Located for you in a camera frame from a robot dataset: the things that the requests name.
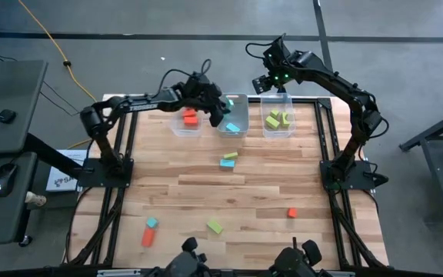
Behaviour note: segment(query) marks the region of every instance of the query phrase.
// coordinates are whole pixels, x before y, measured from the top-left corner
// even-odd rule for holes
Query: transparent bin
[[[218,125],[218,134],[222,138],[244,138],[249,130],[249,102],[247,95],[228,93],[221,96],[221,100],[228,104],[228,100],[232,100],[234,105],[230,108],[230,113],[223,116],[223,120]],[[227,128],[232,123],[237,126],[240,131],[233,132]]]
[[[201,135],[203,112],[198,111],[196,117],[198,118],[197,126],[186,126],[184,124],[184,117],[182,116],[185,108],[181,108],[180,111],[174,113],[172,119],[170,119],[170,129],[177,136],[183,137],[196,137]]]
[[[273,129],[266,124],[266,118],[270,116],[272,110],[278,110],[278,120],[280,121],[281,113],[287,112],[287,120],[290,123],[289,127],[282,127],[281,124],[277,129]],[[262,133],[264,137],[274,138],[287,138],[295,131],[295,112],[293,110],[293,104],[291,103],[291,95],[288,93],[277,93],[270,95],[261,95],[261,120],[262,120]]]

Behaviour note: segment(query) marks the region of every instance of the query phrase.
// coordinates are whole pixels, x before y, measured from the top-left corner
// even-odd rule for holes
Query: wooden table
[[[348,106],[338,98],[331,102],[339,144],[344,147],[351,128]],[[328,196],[321,187],[318,167],[321,150],[314,107],[301,104],[294,108],[297,129],[290,138],[280,139],[262,136],[258,104],[250,104],[251,127],[244,139],[219,138],[206,121],[201,137],[179,138],[169,129],[172,114],[140,113],[132,155],[135,169],[122,208],[114,267],[165,267],[181,251],[181,244],[194,236],[197,253],[206,253],[211,268],[267,269],[295,236],[300,243],[317,242],[323,259],[315,269],[338,269]],[[325,112],[322,116],[327,122]],[[327,123],[325,131],[328,136]],[[110,131],[111,142],[115,133],[116,129]],[[125,131],[123,148],[127,134]],[[234,151],[239,157],[233,172],[222,171],[220,159]],[[330,145],[328,152],[332,158]],[[97,148],[92,154],[98,155]],[[103,194],[104,189],[92,189],[78,208],[72,257],[97,228]],[[374,202],[364,192],[349,194],[358,234],[387,264]],[[297,208],[297,219],[287,219],[291,207]],[[144,248],[142,233],[149,216],[157,218],[159,226],[153,246]],[[220,235],[208,229],[210,219],[224,228]],[[346,235],[344,240],[352,262]],[[108,233],[101,260],[107,244]]]

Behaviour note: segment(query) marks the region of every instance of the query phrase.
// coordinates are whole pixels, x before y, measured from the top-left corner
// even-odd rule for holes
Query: red block
[[[192,117],[192,116],[196,116],[198,113],[191,109],[191,108],[187,108],[183,113],[182,116],[183,117]]]
[[[288,217],[292,218],[292,219],[296,218],[297,217],[297,209],[289,208],[288,209]]]
[[[150,247],[153,244],[153,238],[155,237],[155,230],[149,227],[145,228],[143,233],[142,245],[144,247]]]
[[[184,117],[184,125],[197,126],[198,125],[198,118],[197,117]]]

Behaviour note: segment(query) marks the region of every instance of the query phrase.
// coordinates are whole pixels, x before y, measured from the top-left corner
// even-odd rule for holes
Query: concrete floor
[[[312,0],[26,0],[51,32],[161,35],[318,35]],[[327,35],[443,37],[443,0],[321,1]],[[0,0],[1,32],[40,32],[17,1]],[[265,74],[259,60],[236,40],[59,40],[76,77],[96,98],[105,93],[151,92],[170,68],[198,70],[213,60],[208,76],[226,92],[253,94],[250,80]],[[322,55],[320,42],[287,42],[291,49]],[[391,265],[443,273],[443,223],[422,219],[440,208],[421,149],[399,151],[401,142],[443,118],[443,43],[329,43],[334,70],[377,96],[391,123],[371,140],[366,154],[390,182],[378,188],[381,227]],[[77,108],[91,103],[68,77],[49,40],[0,38],[0,55],[49,62],[46,81]],[[179,81],[172,75],[166,83]],[[47,88],[42,91],[59,101]],[[288,86],[293,95],[329,95],[314,84]],[[86,138],[70,118],[40,98],[31,131],[62,149]],[[32,212],[32,247],[0,245],[0,270],[57,265],[70,209]]]

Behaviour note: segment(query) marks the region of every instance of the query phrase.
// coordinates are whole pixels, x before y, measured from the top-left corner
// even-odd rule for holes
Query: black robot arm
[[[155,95],[115,96],[103,102],[96,102],[81,111],[80,119],[87,134],[97,142],[101,152],[101,163],[107,173],[120,175],[124,171],[122,158],[111,147],[107,133],[124,114],[155,109],[176,112],[182,107],[189,107],[210,113],[210,123],[216,127],[222,121],[223,115],[230,112],[226,104],[220,101],[220,96],[222,91],[215,83],[210,82],[205,74],[194,72],[186,83],[179,82]],[[104,115],[107,108],[111,111]]]
[[[348,104],[351,111],[351,138],[345,149],[335,156],[329,169],[336,182],[346,180],[355,164],[355,153],[371,138],[383,120],[375,97],[359,89],[356,83],[351,84],[341,78],[338,72],[328,70],[314,53],[290,53],[281,38],[273,41],[264,52],[263,63],[268,69],[268,76],[263,75],[252,81],[258,94],[270,90],[272,86],[284,90],[284,84],[293,80],[298,84],[308,81],[317,83]]]

